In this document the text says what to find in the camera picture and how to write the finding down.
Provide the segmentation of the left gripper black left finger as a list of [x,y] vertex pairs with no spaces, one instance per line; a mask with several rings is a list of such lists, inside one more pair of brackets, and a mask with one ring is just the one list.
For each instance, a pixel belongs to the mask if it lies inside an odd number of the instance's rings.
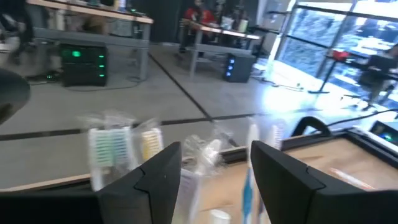
[[0,192],[0,224],[171,224],[181,165],[173,142],[97,192],[77,176]]

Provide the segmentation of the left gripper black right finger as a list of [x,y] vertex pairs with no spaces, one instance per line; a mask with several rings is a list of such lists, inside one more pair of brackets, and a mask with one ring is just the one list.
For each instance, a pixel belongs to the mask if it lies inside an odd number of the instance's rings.
[[261,141],[251,162],[272,224],[398,224],[398,190],[362,190]]

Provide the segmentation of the blue toothbrush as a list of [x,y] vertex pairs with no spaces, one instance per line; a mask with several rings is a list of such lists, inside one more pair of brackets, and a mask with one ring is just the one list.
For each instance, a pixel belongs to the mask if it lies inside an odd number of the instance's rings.
[[254,118],[249,118],[249,129],[246,138],[247,144],[247,165],[248,169],[246,172],[246,180],[243,187],[243,201],[242,201],[242,213],[243,220],[242,224],[252,224],[253,221],[253,206],[254,206],[254,172],[252,169],[251,161],[251,149],[252,142],[258,141],[260,137],[260,129],[257,125],[257,121]]

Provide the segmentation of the orange toothbrush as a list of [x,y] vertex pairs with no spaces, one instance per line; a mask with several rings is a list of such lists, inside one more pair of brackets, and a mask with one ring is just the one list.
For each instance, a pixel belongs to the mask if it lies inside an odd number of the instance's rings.
[[351,184],[355,187],[358,187],[363,190],[375,190],[374,187],[370,186],[369,184],[362,182],[359,179],[356,179],[355,177],[344,173],[341,170],[335,169],[335,168],[329,168],[328,173],[332,175],[333,177],[342,180],[343,182],[346,182],[348,184]]

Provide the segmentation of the green toothbrush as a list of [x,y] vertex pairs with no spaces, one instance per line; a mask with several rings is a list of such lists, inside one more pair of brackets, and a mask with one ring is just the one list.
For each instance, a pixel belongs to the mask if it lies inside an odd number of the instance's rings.
[[99,191],[134,170],[139,161],[132,140],[135,117],[119,111],[80,116],[87,139],[91,188]]

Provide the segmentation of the teal mouthwash bottle white cap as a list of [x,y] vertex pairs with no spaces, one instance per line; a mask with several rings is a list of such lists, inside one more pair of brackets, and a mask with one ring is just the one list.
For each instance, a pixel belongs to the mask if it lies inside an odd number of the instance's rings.
[[231,215],[222,209],[210,210],[209,224],[230,224]]

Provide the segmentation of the small black computer coloured lights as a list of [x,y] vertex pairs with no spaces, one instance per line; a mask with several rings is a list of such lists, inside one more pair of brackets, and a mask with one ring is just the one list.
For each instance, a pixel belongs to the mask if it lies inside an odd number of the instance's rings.
[[376,121],[369,131],[398,146],[398,121]]

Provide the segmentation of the black computer with blue lights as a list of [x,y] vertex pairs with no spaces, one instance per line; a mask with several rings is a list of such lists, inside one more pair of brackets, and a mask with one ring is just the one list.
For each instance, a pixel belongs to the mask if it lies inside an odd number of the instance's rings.
[[247,83],[257,58],[251,54],[227,54],[223,80],[231,83]]

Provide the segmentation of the black computer with green lights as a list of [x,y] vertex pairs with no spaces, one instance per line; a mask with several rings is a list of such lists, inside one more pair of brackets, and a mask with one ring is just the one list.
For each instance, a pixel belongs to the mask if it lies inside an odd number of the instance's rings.
[[101,42],[64,41],[59,45],[63,86],[106,86],[108,50]]

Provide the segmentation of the red box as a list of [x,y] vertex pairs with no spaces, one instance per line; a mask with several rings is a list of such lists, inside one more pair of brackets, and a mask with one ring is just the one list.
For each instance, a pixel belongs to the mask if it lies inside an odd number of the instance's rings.
[[341,49],[333,49],[331,56],[334,60],[345,61],[350,56],[350,53]]

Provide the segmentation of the black laptop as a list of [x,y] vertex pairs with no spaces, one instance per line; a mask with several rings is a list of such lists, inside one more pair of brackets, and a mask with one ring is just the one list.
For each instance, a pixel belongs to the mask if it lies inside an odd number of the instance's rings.
[[378,68],[383,72],[388,72],[390,69],[397,67],[397,62],[388,56],[372,55],[367,63],[367,66]]

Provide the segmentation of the person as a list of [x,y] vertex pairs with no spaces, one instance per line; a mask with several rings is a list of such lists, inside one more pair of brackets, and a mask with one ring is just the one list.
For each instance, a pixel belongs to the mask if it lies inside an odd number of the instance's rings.
[[[205,8],[205,3],[204,0],[194,0],[194,5],[192,7],[189,7],[185,12],[184,12],[184,19],[190,19],[199,23],[215,23],[216,19],[213,15],[213,13]],[[188,43],[191,41],[191,38],[189,36],[189,32],[193,34],[193,38],[195,38],[196,35],[196,30],[189,29],[188,26],[183,25],[182,26],[182,39],[179,47],[179,52],[181,54],[184,54],[186,52],[186,47]]]
[[108,25],[105,17],[88,15],[83,19],[81,28],[85,32],[93,34],[104,34],[108,33]]
[[[394,69],[398,68],[398,43],[395,44],[391,49],[386,50],[385,52],[379,55],[393,59],[395,63]],[[370,105],[373,104],[375,100],[378,98],[380,92],[389,87],[391,83],[392,80],[376,79],[372,85],[371,92],[369,94],[368,103]]]

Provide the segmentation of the light green cup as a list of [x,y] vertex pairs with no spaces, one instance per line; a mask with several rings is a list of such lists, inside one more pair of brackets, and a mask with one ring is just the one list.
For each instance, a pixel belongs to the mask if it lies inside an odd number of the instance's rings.
[[248,27],[249,21],[247,19],[240,19],[238,22],[238,28],[236,29],[240,33],[245,33]]

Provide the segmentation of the wooden top desk grey legs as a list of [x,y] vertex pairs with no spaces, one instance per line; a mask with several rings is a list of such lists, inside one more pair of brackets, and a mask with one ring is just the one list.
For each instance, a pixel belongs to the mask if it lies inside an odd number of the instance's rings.
[[102,42],[106,45],[119,45],[125,47],[132,47],[141,49],[141,71],[140,79],[147,78],[147,62],[149,51],[150,27],[154,20],[147,16],[140,16],[138,13],[130,13],[121,9],[111,9],[108,6],[99,4],[97,6],[89,5],[81,0],[27,0],[27,3],[36,6],[47,7],[50,9],[64,10],[71,12],[79,12],[89,14],[92,16],[101,16],[111,19],[121,19],[129,22],[138,22],[142,24],[142,38],[135,39],[133,37],[119,37],[105,34],[89,34],[82,32],[72,32],[57,29],[42,29],[37,28],[37,37],[41,39],[58,39],[65,38],[69,40],[86,40],[92,42]]
[[188,26],[189,28],[193,28],[197,32],[195,35],[195,40],[193,42],[192,60],[190,62],[189,76],[191,79],[193,79],[193,77],[195,76],[199,52],[215,52],[215,53],[219,53],[219,54],[244,54],[244,55],[251,54],[250,50],[236,49],[236,48],[232,48],[232,47],[222,47],[222,46],[218,46],[218,45],[203,44],[201,42],[201,40],[203,38],[203,33],[222,34],[222,35],[239,37],[239,38],[244,38],[244,39],[249,39],[249,40],[260,40],[261,39],[258,35],[245,34],[242,32],[235,31],[235,30],[225,30],[225,29],[215,28],[208,24],[201,24],[201,23],[195,22],[190,19],[182,19],[182,24],[185,26]]

